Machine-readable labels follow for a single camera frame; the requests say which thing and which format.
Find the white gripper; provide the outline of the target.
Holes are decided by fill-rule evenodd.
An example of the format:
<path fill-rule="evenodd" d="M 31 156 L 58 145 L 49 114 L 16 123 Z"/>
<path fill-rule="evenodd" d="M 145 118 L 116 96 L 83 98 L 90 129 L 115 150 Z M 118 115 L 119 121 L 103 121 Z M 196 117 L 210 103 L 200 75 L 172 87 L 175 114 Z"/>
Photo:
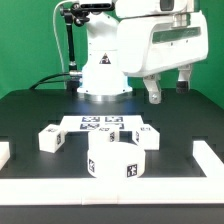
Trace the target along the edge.
<path fill-rule="evenodd" d="M 176 92 L 190 90 L 191 63 L 208 54 L 207 22 L 202 12 L 191 13 L 187 27 L 174 27 L 172 16 L 124 19 L 118 25 L 117 44 L 120 69 L 130 77 L 146 76 L 149 102 L 159 104 L 160 75 L 155 73 L 179 67 Z"/>

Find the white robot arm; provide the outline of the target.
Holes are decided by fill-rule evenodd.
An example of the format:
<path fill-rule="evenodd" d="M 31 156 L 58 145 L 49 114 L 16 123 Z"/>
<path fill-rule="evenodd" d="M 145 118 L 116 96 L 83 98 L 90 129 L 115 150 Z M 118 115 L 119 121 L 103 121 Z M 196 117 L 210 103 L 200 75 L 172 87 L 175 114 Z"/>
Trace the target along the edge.
<path fill-rule="evenodd" d="M 206 18 L 194 0 L 80 0 L 88 59 L 78 91 L 96 100 L 129 94 L 141 78 L 149 102 L 161 102 L 160 74 L 179 70 L 177 86 L 190 89 L 192 64 L 208 55 Z"/>

